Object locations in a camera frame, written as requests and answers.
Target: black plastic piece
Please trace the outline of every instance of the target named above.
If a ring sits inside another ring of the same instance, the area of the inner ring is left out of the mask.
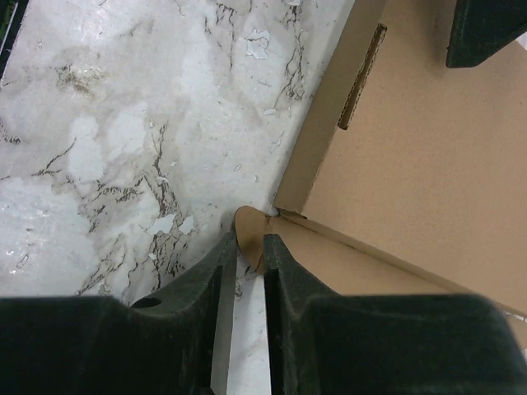
[[[520,394],[525,360],[475,295],[338,296],[265,236],[273,394]]]
[[[28,2],[29,0],[0,0],[0,78],[22,26]]]
[[[225,394],[236,254],[225,236],[131,309],[109,297],[0,300],[0,393]]]
[[[526,31],[525,0],[458,0],[446,66],[477,66]]]

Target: cardboard slot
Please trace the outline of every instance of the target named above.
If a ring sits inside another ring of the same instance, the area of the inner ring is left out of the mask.
[[[379,24],[377,30],[371,40],[370,48],[364,59],[364,63],[361,66],[361,70],[353,83],[353,87],[347,95],[346,104],[344,105],[343,112],[340,114],[340,119],[338,120],[338,127],[347,130],[349,126],[349,121],[352,119],[355,108],[357,107],[357,102],[361,98],[362,90],[366,84],[366,79],[370,74],[371,67],[375,62],[377,53],[379,52],[379,47],[382,44],[386,36],[386,26]]]

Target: floor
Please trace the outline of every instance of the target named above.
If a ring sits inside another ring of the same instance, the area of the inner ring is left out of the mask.
[[[237,207],[272,210],[351,6],[31,0],[0,83],[0,294],[130,304]],[[229,393],[270,393],[263,285],[239,265]]]

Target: brown cardboard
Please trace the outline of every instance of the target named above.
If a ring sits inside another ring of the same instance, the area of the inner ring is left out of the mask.
[[[453,6],[387,1],[385,40],[348,129],[326,118],[317,128],[329,143],[312,155],[322,137],[304,124],[275,206],[525,316],[527,51],[515,42],[478,67],[447,69]]]
[[[235,228],[244,258],[260,273],[264,272],[261,264],[264,235],[278,234],[297,262],[339,294],[416,295],[450,292],[283,217],[265,216],[252,207],[238,209]],[[526,348],[527,323],[513,317],[507,317],[507,321],[518,342]]]
[[[287,195],[287,204],[283,209],[298,212],[304,206],[331,141],[334,125],[341,117],[348,95],[364,68],[384,6],[385,0],[355,0],[353,3],[296,141],[295,151],[300,149],[302,156],[310,160],[291,160],[284,174],[279,191]]]

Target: marble floor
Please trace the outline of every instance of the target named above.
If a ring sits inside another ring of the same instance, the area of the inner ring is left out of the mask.
[[[351,7],[30,0],[0,83],[0,295],[130,304],[237,207],[271,210]],[[229,393],[270,393],[247,375],[268,361],[262,284],[242,269]]]

